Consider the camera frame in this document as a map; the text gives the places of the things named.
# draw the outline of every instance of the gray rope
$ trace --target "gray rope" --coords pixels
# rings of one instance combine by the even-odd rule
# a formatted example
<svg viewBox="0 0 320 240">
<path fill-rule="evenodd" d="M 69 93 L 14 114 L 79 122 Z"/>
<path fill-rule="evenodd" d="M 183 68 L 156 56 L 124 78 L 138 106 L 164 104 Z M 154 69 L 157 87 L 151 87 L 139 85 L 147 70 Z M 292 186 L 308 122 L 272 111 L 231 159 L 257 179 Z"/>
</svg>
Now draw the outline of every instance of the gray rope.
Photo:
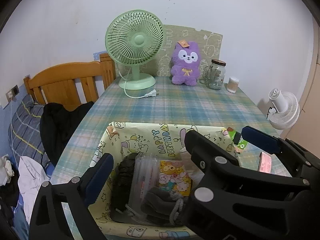
<svg viewBox="0 0 320 240">
<path fill-rule="evenodd" d="M 169 216 L 169 222 L 172 226 L 174 226 L 175 221 L 183 208 L 183 196 L 180 193 L 174 191 L 170 191 L 169 194 L 172 200 L 176 200 L 176 204 L 174 205 L 174 208 L 172 209 Z"/>
</svg>

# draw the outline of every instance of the table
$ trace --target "table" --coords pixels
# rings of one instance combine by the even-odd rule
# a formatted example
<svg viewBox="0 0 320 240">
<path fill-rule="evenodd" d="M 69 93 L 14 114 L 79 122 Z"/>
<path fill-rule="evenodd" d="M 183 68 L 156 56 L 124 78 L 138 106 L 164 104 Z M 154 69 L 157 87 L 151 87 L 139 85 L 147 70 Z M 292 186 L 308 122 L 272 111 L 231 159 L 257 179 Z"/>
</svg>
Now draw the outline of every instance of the table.
<svg viewBox="0 0 320 240">
<path fill-rule="evenodd" d="M 159 92 L 158 96 L 132 99 L 124 94 L 118 82 L 119 79 L 116 79 L 106 89 L 79 124 L 52 174 L 52 184 L 66 183 L 74 176 L 84 174 L 105 128 L 112 121 L 230 126 L 237 131 L 250 125 L 278 136 L 266 117 L 240 89 L 232 94 L 225 86 L 215 91 L 200 83 L 195 87 L 177 86 L 171 84 L 169 77 L 156 77 L 153 88 Z M 128 94 L 143 96 L 153 88 L 129 90 Z M 260 149 L 249 144 L 239 156 L 241 166 L 257 170 L 260 152 Z M 271 173 L 289 176 L 275 156 L 272 156 Z M 68 205 L 64 205 L 64 209 L 75 239 L 81 239 Z"/>
</svg>

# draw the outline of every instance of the yellow bow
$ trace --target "yellow bow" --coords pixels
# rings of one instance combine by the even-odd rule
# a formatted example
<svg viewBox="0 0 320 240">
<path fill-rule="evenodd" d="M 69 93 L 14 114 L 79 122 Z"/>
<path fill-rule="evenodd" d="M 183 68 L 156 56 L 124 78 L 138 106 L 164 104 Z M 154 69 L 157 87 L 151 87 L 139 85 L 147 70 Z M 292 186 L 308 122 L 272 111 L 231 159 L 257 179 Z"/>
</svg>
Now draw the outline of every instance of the yellow bow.
<svg viewBox="0 0 320 240">
<path fill-rule="evenodd" d="M 191 72 L 192 72 L 192 69 L 183 68 L 182 71 L 185 72 L 184 76 L 187 76 L 187 75 L 190 76 L 190 75 L 189 75 L 189 72 L 191 73 Z"/>
</svg>

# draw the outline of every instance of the pillow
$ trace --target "pillow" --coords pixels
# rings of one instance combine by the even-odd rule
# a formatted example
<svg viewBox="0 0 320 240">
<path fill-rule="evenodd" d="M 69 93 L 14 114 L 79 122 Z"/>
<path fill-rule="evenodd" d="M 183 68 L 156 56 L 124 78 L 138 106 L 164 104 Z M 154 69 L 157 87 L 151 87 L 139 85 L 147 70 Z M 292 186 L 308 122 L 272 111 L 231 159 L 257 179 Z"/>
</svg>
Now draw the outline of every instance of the pillow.
<svg viewBox="0 0 320 240">
<path fill-rule="evenodd" d="M 35 102 L 31 95 L 26 95 L 12 116 L 13 129 L 9 126 L 8 135 L 9 145 L 13 149 L 17 166 L 19 166 L 20 156 L 34 159 L 42 165 L 44 170 L 50 164 L 50 160 L 44 152 L 39 130 L 43 107 Z"/>
</svg>

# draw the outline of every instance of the glass mug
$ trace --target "glass mug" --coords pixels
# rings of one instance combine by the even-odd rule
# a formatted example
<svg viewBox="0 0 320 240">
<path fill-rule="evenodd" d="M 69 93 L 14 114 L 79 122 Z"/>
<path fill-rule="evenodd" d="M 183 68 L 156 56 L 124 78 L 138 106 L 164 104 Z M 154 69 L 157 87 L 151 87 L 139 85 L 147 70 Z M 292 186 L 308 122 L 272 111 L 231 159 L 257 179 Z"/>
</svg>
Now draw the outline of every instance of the glass mug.
<svg viewBox="0 0 320 240">
<path fill-rule="evenodd" d="M 222 88 L 224 76 L 226 74 L 225 66 L 225 62 L 212 59 L 211 65 L 204 68 L 202 77 L 208 88 L 213 90 L 220 90 Z"/>
</svg>

